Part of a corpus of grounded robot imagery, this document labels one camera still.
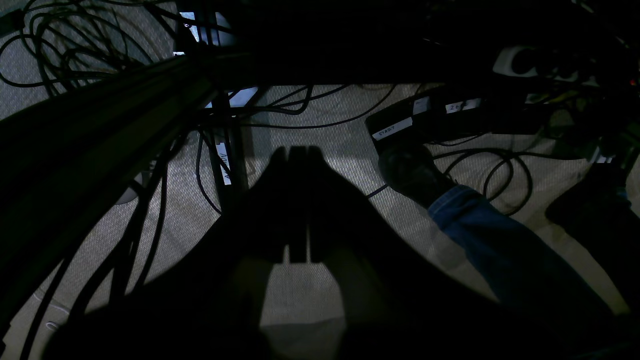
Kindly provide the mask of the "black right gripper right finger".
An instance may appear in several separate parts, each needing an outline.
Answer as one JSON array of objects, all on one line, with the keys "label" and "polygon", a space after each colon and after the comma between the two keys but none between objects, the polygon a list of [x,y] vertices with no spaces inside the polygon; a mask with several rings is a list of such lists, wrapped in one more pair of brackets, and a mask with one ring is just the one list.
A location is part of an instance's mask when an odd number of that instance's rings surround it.
[{"label": "black right gripper right finger", "polygon": [[347,318],[340,358],[639,358],[637,319],[552,320],[489,300],[409,246],[319,148],[308,156],[311,255],[336,278]]}]

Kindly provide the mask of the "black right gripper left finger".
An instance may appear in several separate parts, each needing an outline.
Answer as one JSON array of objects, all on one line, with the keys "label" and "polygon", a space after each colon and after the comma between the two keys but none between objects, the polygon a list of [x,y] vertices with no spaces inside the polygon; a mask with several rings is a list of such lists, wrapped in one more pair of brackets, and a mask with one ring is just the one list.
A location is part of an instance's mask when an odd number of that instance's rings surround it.
[{"label": "black right gripper left finger", "polygon": [[47,360],[269,358],[259,330],[266,286],[282,258],[284,147],[258,182],[181,260],[121,300],[72,314]]}]

